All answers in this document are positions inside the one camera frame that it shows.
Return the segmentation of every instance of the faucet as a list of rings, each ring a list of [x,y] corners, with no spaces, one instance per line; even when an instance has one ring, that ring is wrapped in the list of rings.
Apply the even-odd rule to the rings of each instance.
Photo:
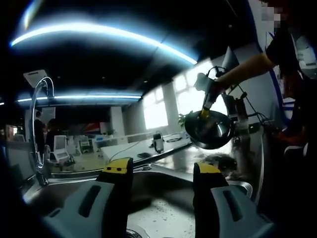
[[[44,152],[41,154],[38,150],[38,146],[35,140],[35,130],[34,130],[34,112],[35,112],[35,104],[36,104],[36,98],[38,92],[42,90],[42,88],[46,88],[46,95],[48,97],[48,100],[51,100],[54,98],[54,84],[53,81],[50,77],[43,77],[35,86],[34,89],[34,94],[32,97],[32,102],[30,106],[30,112],[31,112],[31,136],[32,136],[32,141],[34,144],[34,155],[35,155],[35,169],[36,169],[36,178],[39,181],[39,184],[44,186],[48,184],[48,174],[45,171],[45,161],[50,158],[50,147],[48,145],[45,145],[44,147]]]

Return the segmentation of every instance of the metal pan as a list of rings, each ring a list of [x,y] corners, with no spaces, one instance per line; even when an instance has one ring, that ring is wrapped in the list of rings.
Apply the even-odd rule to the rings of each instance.
[[[234,123],[226,115],[210,111],[208,120],[199,119],[201,111],[187,115],[185,130],[198,147],[212,150],[224,146],[234,135]]]

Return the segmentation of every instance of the stainless steel sink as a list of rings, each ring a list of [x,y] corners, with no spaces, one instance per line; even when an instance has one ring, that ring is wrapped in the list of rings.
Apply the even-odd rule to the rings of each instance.
[[[64,200],[83,183],[85,181],[51,183],[25,200],[44,216],[63,207]],[[236,183],[247,192],[246,184]],[[155,171],[135,172],[128,226],[141,227],[151,238],[194,237],[193,197],[189,180]]]

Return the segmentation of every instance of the white desk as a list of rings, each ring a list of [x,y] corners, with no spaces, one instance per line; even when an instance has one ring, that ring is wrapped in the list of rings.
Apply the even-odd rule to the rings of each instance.
[[[164,152],[175,149],[179,146],[186,145],[190,142],[190,139],[181,139],[179,141],[175,142],[166,142],[166,140],[169,139],[169,137],[165,137],[165,142],[164,142]],[[147,139],[139,142],[132,142],[132,143],[127,143],[127,144],[122,144],[122,145],[113,145],[113,146],[107,146],[107,147],[102,147],[102,153],[103,153],[103,158],[105,162],[109,162],[110,158],[114,156],[116,153],[119,151],[122,151],[115,155],[112,160],[120,159],[120,158],[125,158],[125,157],[131,157],[133,158],[133,161],[138,161],[141,160],[141,158],[138,157],[138,154],[140,153],[150,153],[152,156],[157,155],[157,152],[155,151],[154,148],[149,148],[149,146],[152,143],[152,139]]]

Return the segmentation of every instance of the green plant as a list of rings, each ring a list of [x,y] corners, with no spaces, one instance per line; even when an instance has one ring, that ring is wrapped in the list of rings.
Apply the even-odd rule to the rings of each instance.
[[[185,126],[185,120],[186,120],[186,117],[190,114],[194,113],[193,111],[190,111],[189,114],[178,114],[178,124],[180,125],[181,128],[184,128]]]
[[[109,131],[107,131],[107,135],[113,135],[115,133],[114,129],[110,129]]]

